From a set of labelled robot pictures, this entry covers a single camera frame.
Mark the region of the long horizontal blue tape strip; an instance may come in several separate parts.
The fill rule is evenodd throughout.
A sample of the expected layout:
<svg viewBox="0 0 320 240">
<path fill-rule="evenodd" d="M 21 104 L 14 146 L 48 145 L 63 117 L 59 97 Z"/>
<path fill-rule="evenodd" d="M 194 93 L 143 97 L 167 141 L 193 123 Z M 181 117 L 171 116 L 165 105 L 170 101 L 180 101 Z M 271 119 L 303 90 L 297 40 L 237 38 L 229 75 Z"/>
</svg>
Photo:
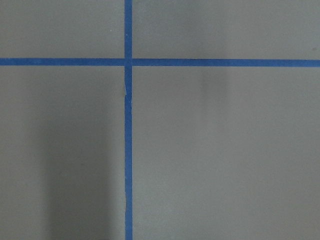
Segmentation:
<svg viewBox="0 0 320 240">
<path fill-rule="evenodd" d="M 289 67 L 318 68 L 318 59 L 1 58 L 1 66 Z"/>
</svg>

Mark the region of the long vertical blue tape strip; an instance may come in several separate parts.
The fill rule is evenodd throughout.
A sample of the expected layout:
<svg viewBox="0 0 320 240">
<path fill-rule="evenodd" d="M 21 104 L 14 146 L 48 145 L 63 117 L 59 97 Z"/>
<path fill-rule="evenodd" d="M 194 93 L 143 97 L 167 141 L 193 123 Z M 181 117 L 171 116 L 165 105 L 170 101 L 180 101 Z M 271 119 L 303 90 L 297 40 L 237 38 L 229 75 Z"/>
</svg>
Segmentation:
<svg viewBox="0 0 320 240">
<path fill-rule="evenodd" d="M 125 143 L 125 239 L 133 239 L 133 168 L 132 168 L 132 6 L 124 1 L 124 143 Z"/>
</svg>

